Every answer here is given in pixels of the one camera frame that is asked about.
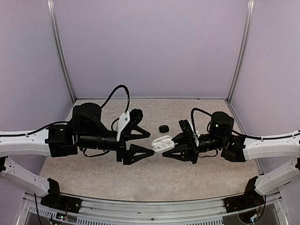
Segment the white earbud with stem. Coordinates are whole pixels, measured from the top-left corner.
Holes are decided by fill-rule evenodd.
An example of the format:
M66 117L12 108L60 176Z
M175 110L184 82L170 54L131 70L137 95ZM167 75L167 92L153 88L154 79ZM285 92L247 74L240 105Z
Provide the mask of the white earbud with stem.
M168 141L168 142L165 142L165 143L164 143L164 147L165 147L165 148L170 148L170 147L173 146L173 144L174 144L174 143L173 143L172 141Z

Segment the white earbud charging case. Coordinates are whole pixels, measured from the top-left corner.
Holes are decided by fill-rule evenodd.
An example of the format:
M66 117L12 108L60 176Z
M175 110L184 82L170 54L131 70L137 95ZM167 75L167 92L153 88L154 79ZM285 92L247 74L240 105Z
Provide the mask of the white earbud charging case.
M157 154L162 154L162 153L164 153L164 152L166 152L166 151L168 151L168 150L173 149L174 146L175 146L175 143L174 143L173 146L170 147L170 148L165 148L165 147L164 147L164 143L165 143L165 142L168 142L168 141L172 141L172 142L174 143L173 138L172 138L171 136L169 136L169 135L164 135L164 136L162 136L162 137L159 137L159 138L154 139L154 140L152 141L152 143L151 143L151 145L152 145L153 148L155 148L156 146L159 146L159 145L163 145L163 150L162 150L162 151L159 151L159 152L155 152L155 151L154 151L154 152L157 153Z

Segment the black earbud charging case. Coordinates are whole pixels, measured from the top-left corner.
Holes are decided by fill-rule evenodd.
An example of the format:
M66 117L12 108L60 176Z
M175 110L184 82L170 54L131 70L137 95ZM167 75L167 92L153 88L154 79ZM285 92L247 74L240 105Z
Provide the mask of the black earbud charging case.
M169 127L167 125L161 125L158 128L160 133L168 133L169 132Z

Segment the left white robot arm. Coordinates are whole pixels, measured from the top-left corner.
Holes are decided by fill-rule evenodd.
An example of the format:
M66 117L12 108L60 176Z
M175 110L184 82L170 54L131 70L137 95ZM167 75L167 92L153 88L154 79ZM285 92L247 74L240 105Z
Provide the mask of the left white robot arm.
M0 134L0 173L47 198L53 207L62 208L66 199L60 194L57 181L45 179L18 166L11 156L40 155L67 157L79 151L115 151L118 162L131 165L154 155L154 151L127 141L148 138L150 133L138 124L143 118L140 109L126 111L118 120L117 131L109 130L101 122L102 108L95 103L84 103L73 108L70 121L51 123L35 131L2 132Z

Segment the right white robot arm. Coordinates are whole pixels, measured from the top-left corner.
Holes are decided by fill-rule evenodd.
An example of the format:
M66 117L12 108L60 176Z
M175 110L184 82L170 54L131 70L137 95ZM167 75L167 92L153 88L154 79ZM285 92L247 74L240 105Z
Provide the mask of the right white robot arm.
M248 136L233 130L234 118L225 112L210 114L208 133L199 135L195 120L179 121L182 132L173 138L174 148L163 152L163 157L183 162L197 163L201 153L219 150L221 157L229 162L246 162L259 158L290 157L291 160L273 171L248 181L240 204L250 208L258 196L290 183L300 177L300 133L285 135Z

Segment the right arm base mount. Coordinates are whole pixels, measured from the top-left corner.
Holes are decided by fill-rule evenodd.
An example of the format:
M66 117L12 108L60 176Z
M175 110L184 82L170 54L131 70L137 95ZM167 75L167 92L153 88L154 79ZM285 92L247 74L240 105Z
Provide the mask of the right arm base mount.
M265 204L264 195L255 191L255 182L257 179L258 176L255 176L248 181L243 194L234 197L227 197L223 200L227 213L246 210L259 206L259 204Z

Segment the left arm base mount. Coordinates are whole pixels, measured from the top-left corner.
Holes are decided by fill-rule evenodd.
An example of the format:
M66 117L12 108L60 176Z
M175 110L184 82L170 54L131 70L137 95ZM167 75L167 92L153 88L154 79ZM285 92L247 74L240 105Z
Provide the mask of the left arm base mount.
M47 195L41 198L41 205L61 210L66 213L71 212L78 214L82 200L80 198L62 195L57 181L51 178L48 178L47 181L49 183L49 188Z

